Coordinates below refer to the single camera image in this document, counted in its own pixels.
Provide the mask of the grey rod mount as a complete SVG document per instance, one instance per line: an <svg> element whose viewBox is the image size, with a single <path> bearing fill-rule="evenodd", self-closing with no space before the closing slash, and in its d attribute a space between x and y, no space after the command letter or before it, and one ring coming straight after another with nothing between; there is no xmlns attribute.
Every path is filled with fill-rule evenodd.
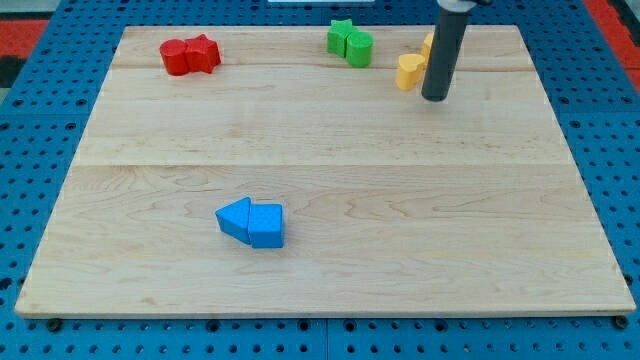
<svg viewBox="0 0 640 360"><path fill-rule="evenodd" d="M493 0L437 0L438 5L449 12L466 13L476 6L488 6Z"/></svg>

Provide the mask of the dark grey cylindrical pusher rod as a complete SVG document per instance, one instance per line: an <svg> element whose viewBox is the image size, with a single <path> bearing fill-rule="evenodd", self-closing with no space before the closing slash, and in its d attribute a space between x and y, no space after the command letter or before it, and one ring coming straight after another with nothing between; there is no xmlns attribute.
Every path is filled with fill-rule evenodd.
<svg viewBox="0 0 640 360"><path fill-rule="evenodd" d="M447 98L468 17L468 11L440 9L421 90L424 99L441 102Z"/></svg>

